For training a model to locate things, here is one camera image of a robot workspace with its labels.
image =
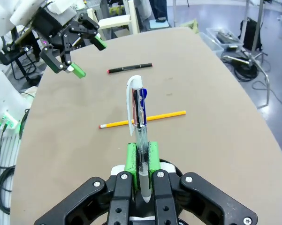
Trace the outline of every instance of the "screw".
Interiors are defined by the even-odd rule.
[[[163,177],[165,174],[163,172],[158,172],[158,177]]]
[[[126,174],[122,174],[121,178],[122,178],[123,180],[125,180],[125,179],[127,179],[127,175],[126,175]]]
[[[244,220],[243,220],[243,223],[245,225],[250,225],[250,224],[252,224],[252,219],[250,219],[249,217],[245,217]]]
[[[99,181],[96,181],[93,185],[94,185],[95,187],[99,187],[99,186],[100,186],[100,182],[99,182]]]
[[[193,181],[192,177],[186,177],[186,182],[191,183]]]

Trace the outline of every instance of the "chair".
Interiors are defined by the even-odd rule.
[[[103,40],[106,40],[103,33],[100,32],[102,29],[112,28],[112,27],[119,27],[123,25],[128,25],[131,27],[130,33],[131,34],[137,34],[138,33],[138,23],[137,23],[137,14],[135,9],[135,4],[133,0],[128,1],[129,6],[129,12],[126,11],[126,15],[119,15],[114,16],[106,19],[97,20],[97,17],[94,13],[94,10],[92,8],[87,10],[88,16],[99,24],[98,32],[101,35],[101,38]]]

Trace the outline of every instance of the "white pen clip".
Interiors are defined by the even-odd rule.
[[[127,106],[127,119],[128,119],[128,126],[130,128],[130,136],[132,136],[134,131],[134,126],[131,122],[131,114],[130,114],[130,103],[134,102],[134,100],[131,100],[132,96],[132,90],[133,89],[140,89],[143,87],[142,84],[142,77],[140,75],[134,75],[127,81],[127,87],[126,87],[126,106]]]

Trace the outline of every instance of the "plastic bin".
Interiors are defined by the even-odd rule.
[[[215,40],[222,48],[224,48],[225,50],[227,48],[239,48],[243,46],[243,43],[241,43],[240,39],[234,35],[231,31],[229,31],[228,29],[225,28],[207,28],[206,29],[207,34],[209,37],[211,37],[213,40]],[[236,42],[234,43],[222,43],[218,38],[217,38],[217,34],[218,32],[221,31],[224,34],[229,34],[230,39],[235,40]]]
[[[199,33],[201,39],[206,43],[207,46],[215,53],[219,58],[221,58],[222,53],[224,52],[224,49],[217,44],[214,40],[212,40],[210,37],[208,37],[205,33],[200,32]]]

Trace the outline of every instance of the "black bag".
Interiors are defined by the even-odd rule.
[[[255,22],[253,19],[248,17],[243,47],[248,49],[249,51],[252,50],[256,26],[257,26],[257,22]],[[242,27],[243,27],[243,21],[241,22],[241,27],[240,27],[241,32],[242,32]],[[257,47],[256,47],[255,50],[257,50],[257,49],[262,51],[262,43],[261,43],[260,33],[259,33],[259,36],[258,36]]]

